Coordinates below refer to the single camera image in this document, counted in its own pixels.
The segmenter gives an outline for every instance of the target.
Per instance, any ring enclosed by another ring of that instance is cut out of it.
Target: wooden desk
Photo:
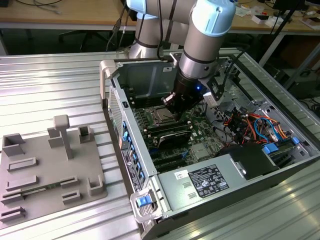
[[[32,0],[21,1],[33,3]],[[11,0],[9,7],[0,8],[0,28],[3,28],[3,25],[6,27],[6,23],[113,26],[123,9],[120,0],[63,0],[55,5],[57,6],[56,10],[60,11],[61,14]],[[126,16],[127,11],[123,16],[123,22]],[[135,25],[136,23],[129,17],[128,26]]]
[[[8,8],[0,8],[0,29],[112,30],[123,8],[120,0],[63,0],[56,5],[57,9],[62,12],[60,15],[11,0]],[[257,0],[248,3],[248,5],[250,7],[262,6],[269,15],[273,15],[275,11]],[[126,16],[127,12],[123,16],[122,23],[125,22]],[[314,31],[300,22],[300,19],[300,17],[294,16],[293,21],[284,27],[261,59],[262,66],[285,35],[320,35],[320,31]],[[129,18],[127,30],[134,31],[135,25],[136,22]],[[251,16],[240,17],[236,15],[229,32],[234,34],[270,34],[270,31],[271,27],[256,24],[251,20]],[[3,55],[4,51],[0,37],[0,55]]]
[[[267,6],[264,3],[258,2],[257,0],[254,0],[250,3],[247,3],[251,8],[254,6],[259,6],[264,8],[264,12],[267,12],[269,16],[273,16],[274,12],[277,12],[277,10],[272,9],[271,7]],[[286,35],[320,35],[320,31],[315,31],[312,28],[308,27],[307,25],[303,24],[300,19],[302,19],[301,16],[295,16],[295,14],[292,17],[292,21],[290,23],[287,23],[282,32]],[[265,25],[265,24],[257,24],[254,21],[251,20],[251,15],[246,15],[243,17],[240,17],[238,15],[235,15],[232,21],[232,27],[231,32],[233,31],[254,31],[254,32],[261,32],[260,34],[270,34],[271,27]]]

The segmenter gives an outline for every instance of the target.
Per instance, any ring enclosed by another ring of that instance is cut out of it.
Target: power supply label
[[[206,198],[229,186],[217,166],[211,165],[188,173],[191,181],[201,198]]]

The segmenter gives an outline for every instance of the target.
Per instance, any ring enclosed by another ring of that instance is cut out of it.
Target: motherboard
[[[179,121],[163,105],[132,111],[160,173],[213,158],[224,147],[203,105],[185,112]]]

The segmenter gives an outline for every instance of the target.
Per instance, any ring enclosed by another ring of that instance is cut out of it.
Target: metal workbench
[[[223,49],[221,53],[234,53]],[[77,53],[0,58],[0,136],[21,133],[24,138],[45,135],[52,117],[68,114],[71,128],[89,124],[98,145],[106,198],[56,212],[0,230],[1,239],[140,239],[112,140],[100,105],[99,63],[114,53]],[[317,138],[319,120],[244,55],[240,61]],[[239,76],[248,93],[251,89]],[[319,239],[320,162],[269,190],[210,214],[163,236],[175,239]]]

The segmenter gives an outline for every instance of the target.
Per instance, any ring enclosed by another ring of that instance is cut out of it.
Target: robotic arm
[[[216,84],[214,90],[212,84],[204,83],[216,70],[216,59],[231,28],[236,7],[230,0],[159,1],[164,19],[163,39],[159,36],[157,1],[127,0],[128,7],[138,12],[136,44],[131,47],[129,56],[156,57],[160,41],[184,45],[173,90],[162,99],[174,118],[179,120],[184,111],[201,101],[204,85],[212,92],[213,101],[221,98],[224,86]]]

